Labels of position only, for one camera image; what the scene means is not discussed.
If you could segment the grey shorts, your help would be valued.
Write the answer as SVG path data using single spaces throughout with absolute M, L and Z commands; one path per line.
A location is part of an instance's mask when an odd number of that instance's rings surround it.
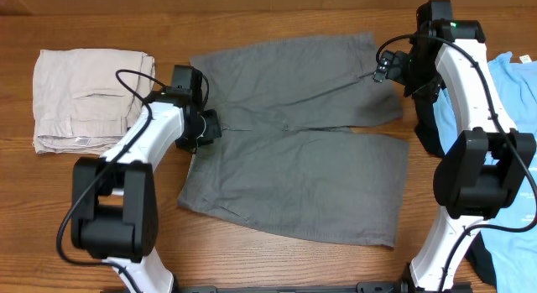
M 194 56 L 222 136 L 193 159 L 178 203 L 244 227 L 323 243 L 395 245 L 409 144 L 372 78 L 372 33 L 282 39 Z

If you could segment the beige shorts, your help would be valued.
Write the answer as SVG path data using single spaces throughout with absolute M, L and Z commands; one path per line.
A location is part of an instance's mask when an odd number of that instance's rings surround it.
M 155 76 L 154 57 L 113 49 L 41 50 L 33 73 L 34 150 L 43 153 L 101 154 L 132 127 Z

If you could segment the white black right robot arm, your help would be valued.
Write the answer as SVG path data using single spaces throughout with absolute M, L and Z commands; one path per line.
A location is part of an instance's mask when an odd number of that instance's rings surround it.
M 439 210 L 425 244 L 407 265 L 403 292 L 469 292 L 454 275 L 475 237 L 509 207 L 523 181 L 536 183 L 529 165 L 534 136 L 521 133 L 500 101 L 487 66 L 487 47 L 475 20 L 420 20 L 406 37 L 409 53 L 376 54 L 373 74 L 403 85 L 411 97 L 435 100 L 450 93 L 458 137 L 436 167 L 433 192 Z

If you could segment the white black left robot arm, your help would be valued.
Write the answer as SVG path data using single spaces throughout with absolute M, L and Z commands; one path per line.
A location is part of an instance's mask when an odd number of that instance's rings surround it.
M 196 151 L 221 137 L 209 91 L 165 86 L 143 100 L 136 123 L 97 158 L 78 159 L 72 205 L 57 233 L 90 256 L 90 266 L 112 268 L 127 292 L 176 292 L 176 276 L 164 267 L 155 244 L 159 232 L 154 172 L 170 145 Z

